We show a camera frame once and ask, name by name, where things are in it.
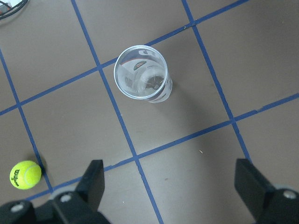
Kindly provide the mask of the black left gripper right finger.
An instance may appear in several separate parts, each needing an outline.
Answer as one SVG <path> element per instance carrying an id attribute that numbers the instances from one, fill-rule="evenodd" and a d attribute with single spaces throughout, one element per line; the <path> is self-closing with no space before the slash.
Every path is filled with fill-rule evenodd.
<path id="1" fill-rule="evenodd" d="M 236 160 L 234 186 L 257 224 L 299 222 L 299 192 L 274 186 L 248 159 Z"/>

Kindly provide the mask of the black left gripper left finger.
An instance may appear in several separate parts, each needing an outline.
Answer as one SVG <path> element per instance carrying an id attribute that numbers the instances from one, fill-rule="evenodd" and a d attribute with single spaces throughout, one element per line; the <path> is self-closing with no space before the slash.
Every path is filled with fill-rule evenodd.
<path id="1" fill-rule="evenodd" d="M 92 160 L 79 183 L 51 196 L 54 216 L 60 224 L 108 224 L 98 212 L 105 190 L 103 160 Z"/>

